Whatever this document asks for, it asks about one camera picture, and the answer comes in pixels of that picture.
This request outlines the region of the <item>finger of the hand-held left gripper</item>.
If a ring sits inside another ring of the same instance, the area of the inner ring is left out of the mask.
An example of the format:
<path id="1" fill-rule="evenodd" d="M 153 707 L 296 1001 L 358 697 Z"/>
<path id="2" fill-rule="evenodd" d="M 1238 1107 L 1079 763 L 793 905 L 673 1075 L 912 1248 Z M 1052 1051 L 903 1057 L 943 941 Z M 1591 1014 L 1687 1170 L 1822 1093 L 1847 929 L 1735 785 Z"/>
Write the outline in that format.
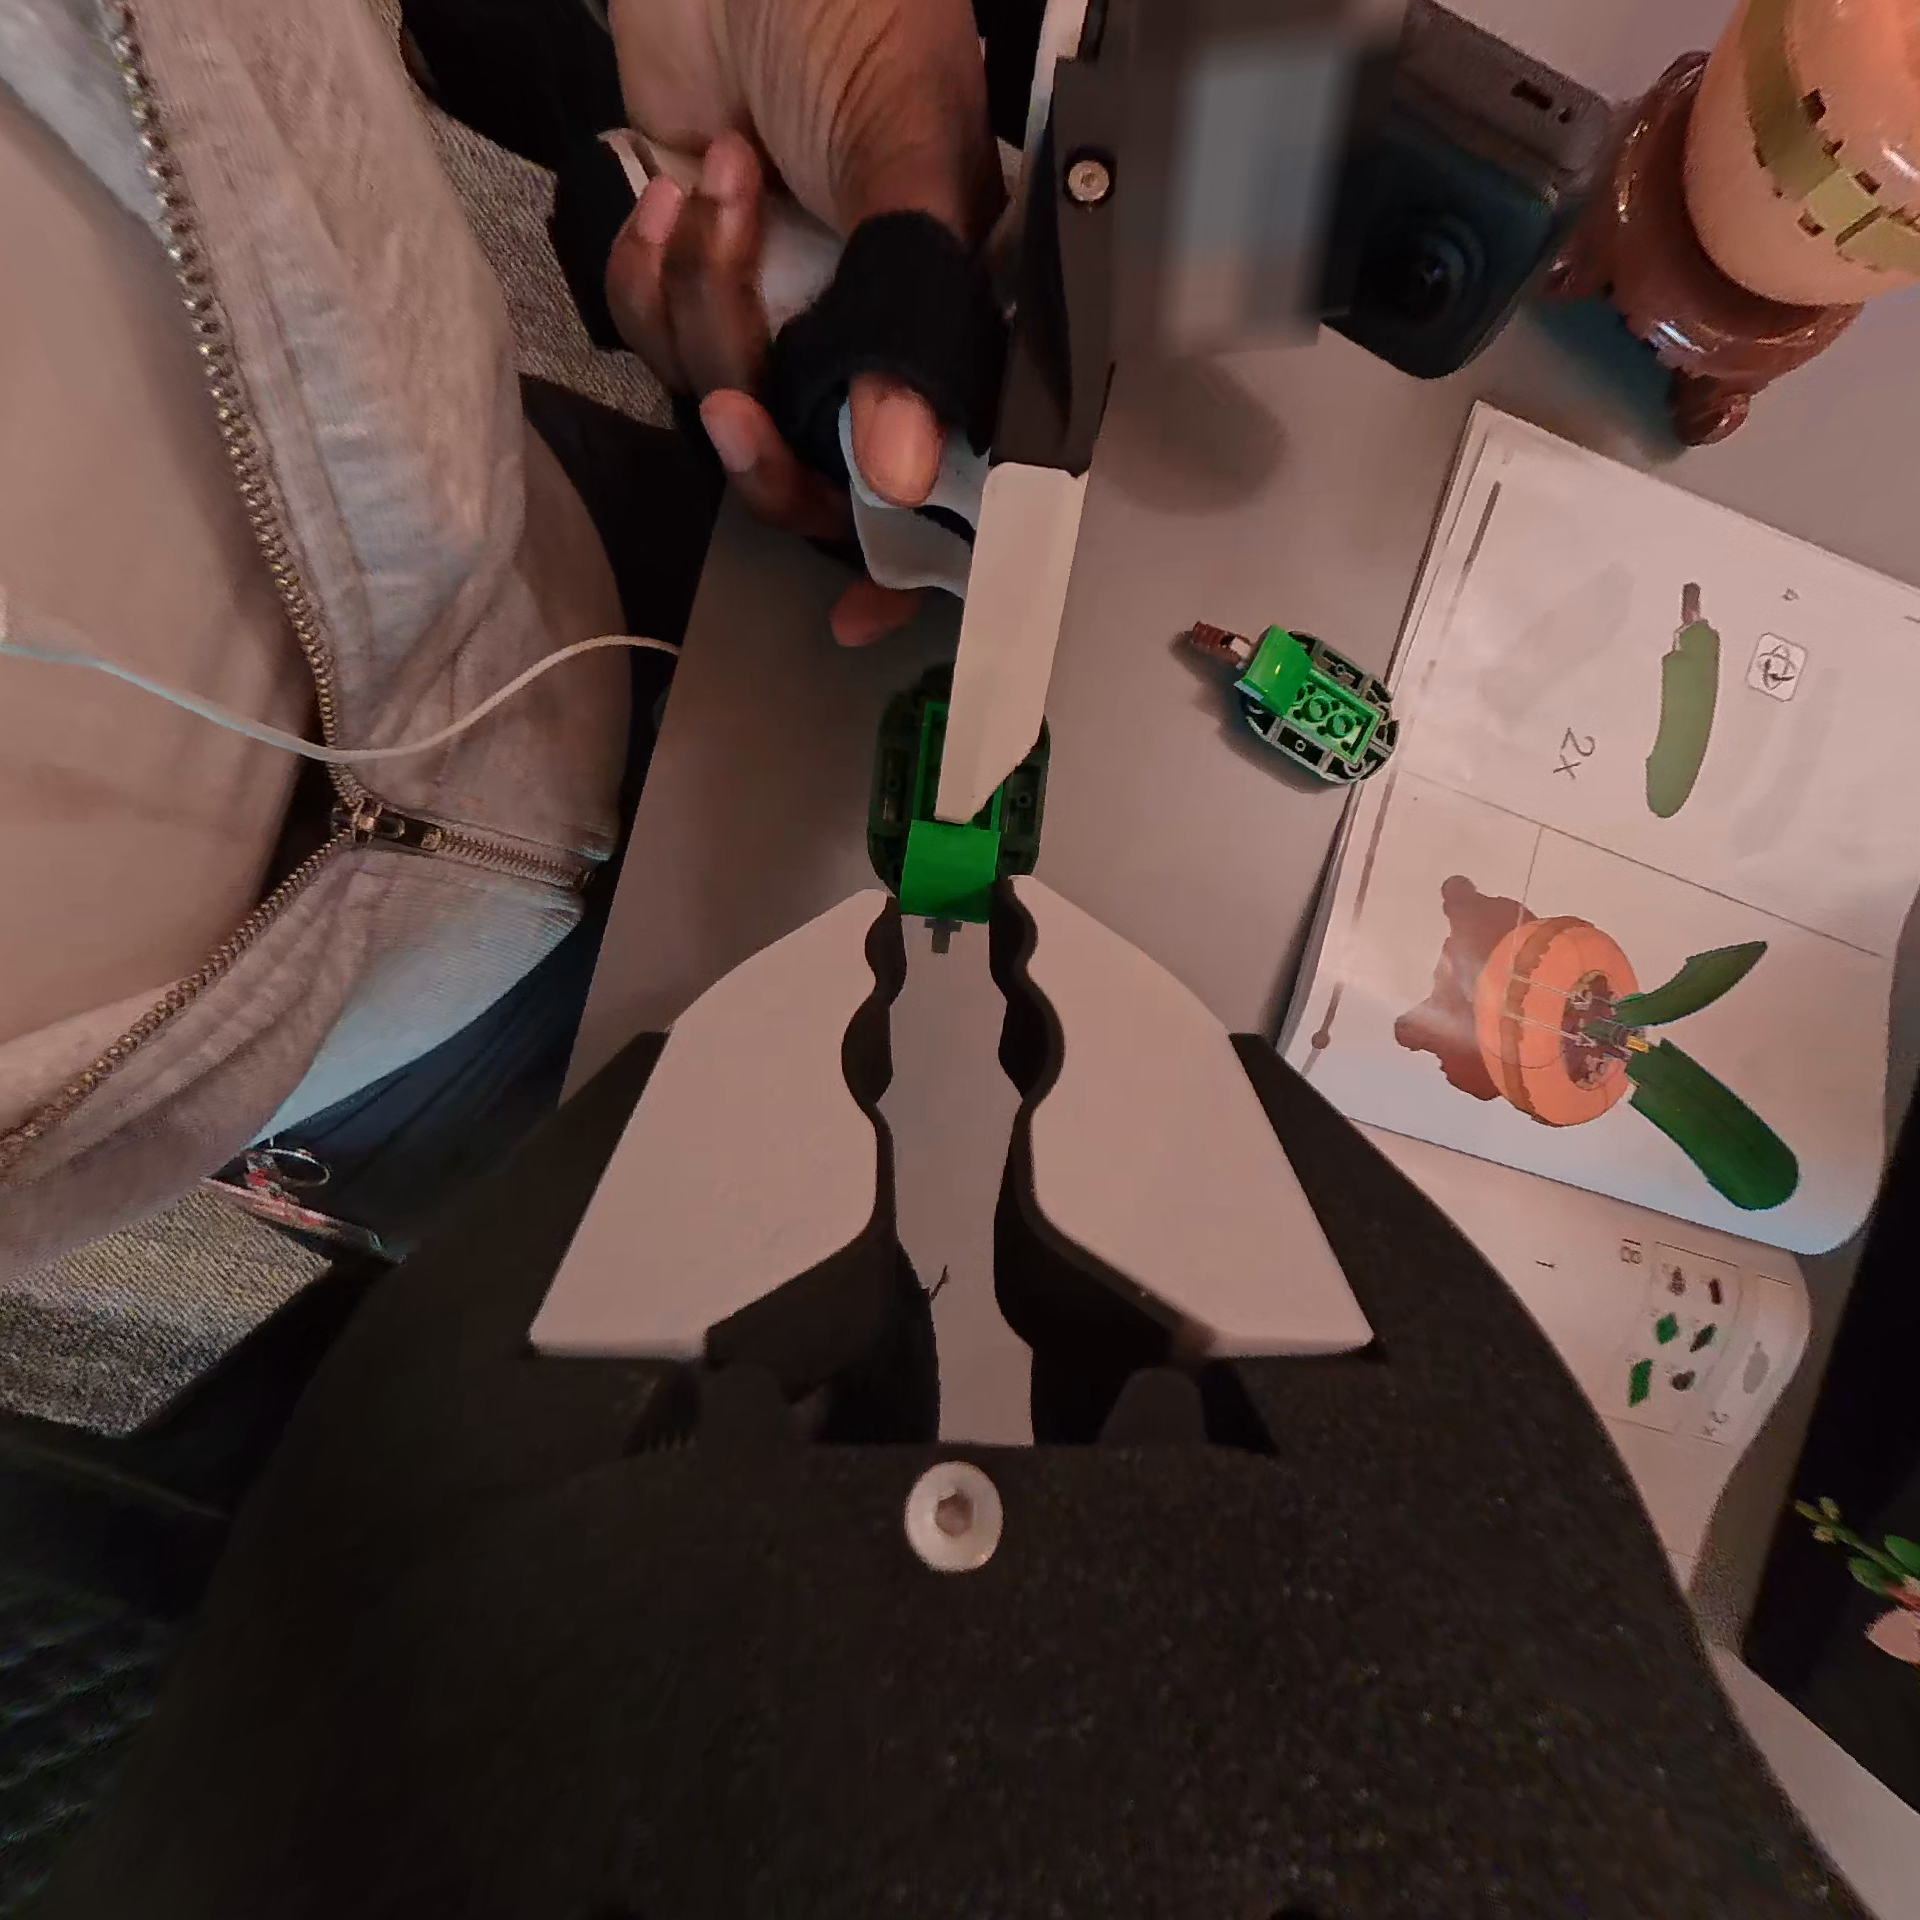
<path id="1" fill-rule="evenodd" d="M 1039 738 L 1085 496 L 1085 472 L 987 470 L 950 672 L 942 822 L 974 819 Z"/>

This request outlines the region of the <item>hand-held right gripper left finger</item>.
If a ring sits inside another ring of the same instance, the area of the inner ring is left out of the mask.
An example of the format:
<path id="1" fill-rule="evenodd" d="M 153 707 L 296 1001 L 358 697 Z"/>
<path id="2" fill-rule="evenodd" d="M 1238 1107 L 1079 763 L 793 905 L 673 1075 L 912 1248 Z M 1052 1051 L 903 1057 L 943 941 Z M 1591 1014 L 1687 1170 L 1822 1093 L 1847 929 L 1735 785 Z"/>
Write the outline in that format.
<path id="1" fill-rule="evenodd" d="M 895 1215 L 891 893 L 853 893 L 662 1035 L 529 1342 L 556 1359 L 748 1363 L 851 1443 L 933 1438 L 933 1323 Z"/>

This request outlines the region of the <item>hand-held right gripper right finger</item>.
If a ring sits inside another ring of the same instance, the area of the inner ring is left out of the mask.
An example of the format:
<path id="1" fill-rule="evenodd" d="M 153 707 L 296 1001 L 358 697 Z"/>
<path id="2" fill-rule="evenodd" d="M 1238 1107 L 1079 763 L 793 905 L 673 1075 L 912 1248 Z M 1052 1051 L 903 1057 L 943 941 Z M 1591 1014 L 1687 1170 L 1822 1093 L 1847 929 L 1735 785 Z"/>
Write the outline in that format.
<path id="1" fill-rule="evenodd" d="M 1171 970 L 1035 878 L 991 906 L 1016 1090 L 991 1221 L 1038 1443 L 1261 1443 L 1231 1367 L 1364 1352 L 1373 1327 L 1247 1046 Z"/>

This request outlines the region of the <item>green leaf brick assembly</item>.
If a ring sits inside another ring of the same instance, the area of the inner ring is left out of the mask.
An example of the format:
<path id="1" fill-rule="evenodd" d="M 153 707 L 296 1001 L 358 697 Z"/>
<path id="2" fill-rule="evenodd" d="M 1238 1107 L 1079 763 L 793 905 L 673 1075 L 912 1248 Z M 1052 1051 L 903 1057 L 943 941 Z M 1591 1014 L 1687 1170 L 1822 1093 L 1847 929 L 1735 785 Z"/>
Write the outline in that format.
<path id="1" fill-rule="evenodd" d="M 937 818 L 953 664 L 931 664 L 883 707 L 871 768 L 865 850 L 877 881 L 895 898 L 904 834 L 917 818 Z M 960 825 L 1001 834 L 999 879 L 1032 873 L 1039 862 L 1048 774 L 1048 730 L 1041 728 L 1014 769 Z M 931 949 L 949 953 L 966 922 L 924 920 Z"/>
<path id="2" fill-rule="evenodd" d="M 1193 621 L 1184 634 L 1231 674 L 1240 721 L 1292 768 L 1323 784 L 1375 777 L 1398 746 L 1390 690 L 1323 640 L 1281 626 L 1256 634 Z"/>

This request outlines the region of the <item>small green slope brick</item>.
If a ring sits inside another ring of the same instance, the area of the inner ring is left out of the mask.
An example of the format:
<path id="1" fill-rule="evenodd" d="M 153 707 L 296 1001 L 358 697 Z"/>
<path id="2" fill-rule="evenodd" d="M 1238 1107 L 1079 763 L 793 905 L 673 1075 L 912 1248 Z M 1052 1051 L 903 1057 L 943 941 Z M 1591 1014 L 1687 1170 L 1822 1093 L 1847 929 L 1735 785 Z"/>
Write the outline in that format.
<path id="1" fill-rule="evenodd" d="M 999 829 L 917 818 L 903 843 L 897 906 L 908 919 L 984 922 L 999 863 Z"/>

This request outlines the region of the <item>grey desk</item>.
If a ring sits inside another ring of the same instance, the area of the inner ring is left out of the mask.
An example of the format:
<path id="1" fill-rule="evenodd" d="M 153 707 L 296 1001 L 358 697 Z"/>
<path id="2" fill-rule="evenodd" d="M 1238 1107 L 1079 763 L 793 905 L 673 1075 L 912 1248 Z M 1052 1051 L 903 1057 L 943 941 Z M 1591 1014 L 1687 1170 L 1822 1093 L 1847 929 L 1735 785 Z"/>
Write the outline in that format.
<path id="1" fill-rule="evenodd" d="M 1589 89 L 1616 95 L 1707 45 L 1732 3 L 1449 3 Z M 1286 621 L 1380 667 L 1400 631 L 1461 424 L 1478 395 L 1567 440 L 1653 464 L 1664 406 L 1631 355 L 1572 345 L 1565 319 L 1512 319 L 1449 378 L 1412 378 L 1334 333 L 1312 350 L 1197 368 L 1123 368 L 1094 455 L 1063 649 L 1039 873 L 1153 953 L 1235 1025 L 1272 1031 L 1312 920 L 1339 798 L 1267 773 L 1215 717 L 1191 617 Z M 1677 456 L 1684 488 L 1831 553 L 1912 576 L 1902 498 L 1916 455 L 1912 302 L 1761 401 L 1723 448 Z M 640 1031 L 665 1025 L 737 959 L 873 875 L 860 843 L 857 739 L 886 690 L 945 640 L 949 613 L 868 654 L 825 634 L 825 557 L 721 510 L 643 789 L 567 1093 Z M 895 1003 L 903 1241 L 933 1305 L 950 1442 L 1030 1434 L 1028 1357 L 991 1305 L 990 1201 L 1016 1093 L 993 1062 L 999 997 L 984 933 L 945 958 L 909 922 Z M 1761 1533 L 1799 1450 L 1853 1259 L 1815 1262 L 1815 1336 L 1772 1427 L 1745 1454 L 1694 1593 L 1745 1602 Z M 1813 1723 L 1715 1654 L 1751 1731 L 1840 1869 L 1878 1914 L 1916 1914 L 1916 1815 Z"/>

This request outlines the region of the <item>person's left hand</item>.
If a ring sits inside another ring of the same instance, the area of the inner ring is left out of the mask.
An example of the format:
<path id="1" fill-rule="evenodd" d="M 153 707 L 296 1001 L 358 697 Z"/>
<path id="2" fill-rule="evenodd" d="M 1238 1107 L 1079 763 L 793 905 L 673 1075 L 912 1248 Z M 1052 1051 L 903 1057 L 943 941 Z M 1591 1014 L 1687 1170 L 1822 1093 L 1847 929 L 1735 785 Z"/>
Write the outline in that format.
<path id="1" fill-rule="evenodd" d="M 1004 210 L 987 70 L 965 1 L 613 1 L 628 127 L 697 159 L 655 176 L 608 258 L 620 341 L 699 403 L 748 510 L 819 543 L 853 537 L 847 493 L 759 400 L 769 330 L 757 266 L 769 179 L 851 235 L 920 213 L 979 249 Z"/>

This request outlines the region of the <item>blue jeans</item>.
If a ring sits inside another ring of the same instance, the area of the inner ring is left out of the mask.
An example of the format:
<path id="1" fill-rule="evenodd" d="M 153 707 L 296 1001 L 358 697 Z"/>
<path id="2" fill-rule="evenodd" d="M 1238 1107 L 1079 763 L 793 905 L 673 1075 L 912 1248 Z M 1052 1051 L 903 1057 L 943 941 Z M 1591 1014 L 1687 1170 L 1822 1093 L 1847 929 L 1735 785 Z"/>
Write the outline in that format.
<path id="1" fill-rule="evenodd" d="M 557 1107 L 608 911 L 596 881 L 581 922 L 479 1017 L 255 1150 L 317 1162 L 321 1213 L 389 1246 L 429 1237 Z"/>

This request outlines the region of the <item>instruction booklet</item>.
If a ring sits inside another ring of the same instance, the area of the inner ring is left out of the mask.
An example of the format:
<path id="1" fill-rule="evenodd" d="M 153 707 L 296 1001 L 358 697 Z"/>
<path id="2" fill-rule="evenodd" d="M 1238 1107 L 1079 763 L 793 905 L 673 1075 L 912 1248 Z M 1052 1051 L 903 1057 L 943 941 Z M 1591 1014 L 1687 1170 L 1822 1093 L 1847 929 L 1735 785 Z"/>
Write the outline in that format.
<path id="1" fill-rule="evenodd" d="M 1918 885 L 1916 589 L 1487 403 L 1281 1053 L 1347 1120 L 1815 1256 Z"/>

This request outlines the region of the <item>toy brick potted plant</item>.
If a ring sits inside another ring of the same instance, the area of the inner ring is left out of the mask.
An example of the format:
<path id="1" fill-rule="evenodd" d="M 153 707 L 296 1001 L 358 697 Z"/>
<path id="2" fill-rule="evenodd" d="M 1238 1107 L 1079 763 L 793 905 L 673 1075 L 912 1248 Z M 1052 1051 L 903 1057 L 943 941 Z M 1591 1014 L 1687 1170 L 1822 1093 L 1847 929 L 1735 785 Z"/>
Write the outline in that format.
<path id="1" fill-rule="evenodd" d="M 1542 293 L 1604 299 L 1705 448 L 1916 282 L 1918 3 L 1741 1 L 1625 117 Z"/>

